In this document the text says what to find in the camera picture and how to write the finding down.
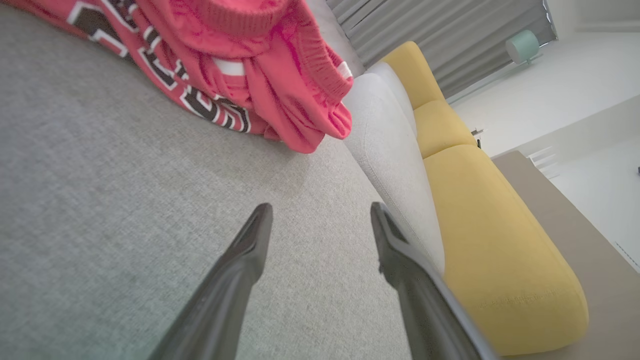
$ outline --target red garment with lettering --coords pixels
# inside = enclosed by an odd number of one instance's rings
[[[8,0],[135,62],[168,97],[240,132],[315,151],[343,139],[353,77],[302,0]]]

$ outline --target yellow cushion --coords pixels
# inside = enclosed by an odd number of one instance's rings
[[[389,64],[404,86],[411,106],[417,109],[429,101],[444,100],[440,87],[418,45],[409,41],[397,47],[381,61]]]
[[[428,102],[413,112],[422,158],[455,145],[476,145],[458,114],[444,100]]]
[[[582,287],[491,159],[459,145],[424,159],[444,243],[444,279],[503,356],[586,332]]]

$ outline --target sofa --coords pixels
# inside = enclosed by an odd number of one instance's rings
[[[1,5],[0,29],[4,357],[146,358],[261,202],[273,229],[238,359],[410,358],[374,201],[501,354],[584,332],[575,276],[415,46],[355,79],[347,140],[304,155],[206,123],[29,14]]]

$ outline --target gray curtain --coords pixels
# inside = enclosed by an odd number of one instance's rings
[[[327,0],[369,67],[413,40],[445,97],[511,63],[504,42],[529,29],[555,40],[543,0]]]

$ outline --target lamp shade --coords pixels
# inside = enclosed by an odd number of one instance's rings
[[[540,44],[531,30],[523,30],[507,40],[506,47],[513,62],[519,64],[536,56]]]

